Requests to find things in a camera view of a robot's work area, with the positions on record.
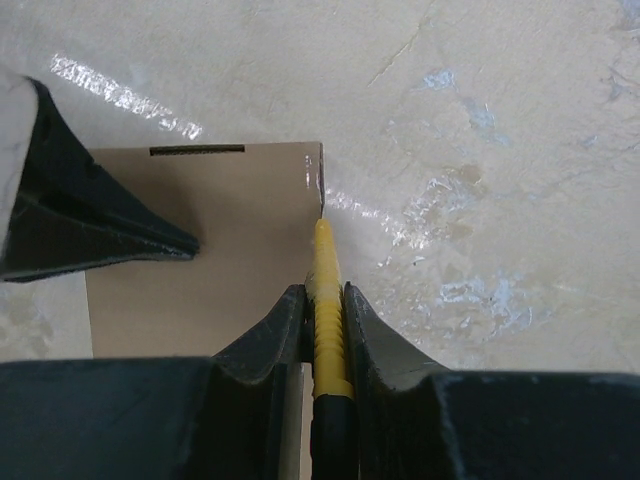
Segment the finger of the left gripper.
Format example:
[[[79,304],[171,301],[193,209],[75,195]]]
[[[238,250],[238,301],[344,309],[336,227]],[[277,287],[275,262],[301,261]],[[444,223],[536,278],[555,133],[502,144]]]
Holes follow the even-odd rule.
[[[140,203],[112,210],[20,199],[1,253],[1,279],[26,283],[128,261],[194,257],[195,237]]]
[[[63,120],[49,90],[37,80],[30,84],[37,95],[38,112],[15,207],[20,199],[42,204],[70,199],[112,210],[144,205],[93,159]]]

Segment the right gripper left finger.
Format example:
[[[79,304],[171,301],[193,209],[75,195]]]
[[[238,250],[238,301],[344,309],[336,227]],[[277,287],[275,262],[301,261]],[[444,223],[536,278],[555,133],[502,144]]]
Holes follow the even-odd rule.
[[[295,479],[306,294],[207,357],[1,367],[5,479]]]

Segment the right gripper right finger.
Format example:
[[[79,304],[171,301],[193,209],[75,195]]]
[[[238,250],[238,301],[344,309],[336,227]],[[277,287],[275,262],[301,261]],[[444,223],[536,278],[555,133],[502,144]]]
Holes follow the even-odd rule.
[[[444,367],[354,285],[344,318],[365,479],[635,479],[639,379]]]

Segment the brown cardboard express box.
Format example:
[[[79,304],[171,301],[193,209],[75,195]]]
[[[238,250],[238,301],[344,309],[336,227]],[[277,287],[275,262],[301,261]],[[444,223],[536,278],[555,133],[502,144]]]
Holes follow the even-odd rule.
[[[304,288],[323,209],[320,143],[100,149],[95,157],[200,249],[186,262],[87,273],[93,360],[214,356],[288,287]]]

